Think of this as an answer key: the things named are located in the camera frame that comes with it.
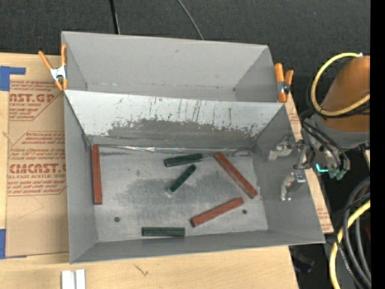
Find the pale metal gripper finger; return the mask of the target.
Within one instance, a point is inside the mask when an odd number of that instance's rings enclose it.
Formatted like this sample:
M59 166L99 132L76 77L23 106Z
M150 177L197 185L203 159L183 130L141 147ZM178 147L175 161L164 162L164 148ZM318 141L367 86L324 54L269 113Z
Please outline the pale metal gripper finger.
M273 150L269 151L268 160L275 161L278 158L288 157L294 150L302 150L303 146L303 140L295 141L293 136L285 136L275 145Z
M280 187L281 201L291 201L293 194L296 193L306 182L307 179L303 171L296 170L290 172L284 178Z

